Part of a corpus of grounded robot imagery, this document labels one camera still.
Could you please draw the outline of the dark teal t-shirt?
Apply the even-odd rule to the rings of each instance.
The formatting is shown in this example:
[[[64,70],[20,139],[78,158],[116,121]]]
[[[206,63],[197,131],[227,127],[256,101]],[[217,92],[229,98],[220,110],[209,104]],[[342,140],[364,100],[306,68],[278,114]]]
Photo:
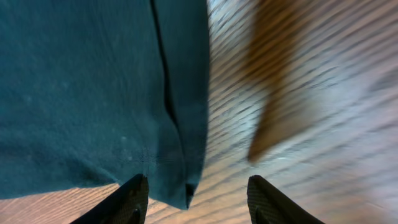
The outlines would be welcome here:
[[[205,158],[205,1],[2,0],[1,198],[124,184],[185,210]]]

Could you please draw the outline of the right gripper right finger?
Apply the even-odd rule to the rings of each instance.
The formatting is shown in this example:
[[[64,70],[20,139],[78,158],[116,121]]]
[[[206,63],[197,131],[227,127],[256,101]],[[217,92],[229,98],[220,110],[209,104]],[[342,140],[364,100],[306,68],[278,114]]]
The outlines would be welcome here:
[[[260,175],[249,178],[247,196],[252,224],[324,224]]]

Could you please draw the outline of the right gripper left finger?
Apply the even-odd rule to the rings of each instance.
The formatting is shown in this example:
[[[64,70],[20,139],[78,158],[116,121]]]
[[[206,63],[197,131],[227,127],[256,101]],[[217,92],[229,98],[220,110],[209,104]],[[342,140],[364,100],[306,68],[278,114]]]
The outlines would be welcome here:
[[[137,174],[71,224],[144,224],[149,184]]]

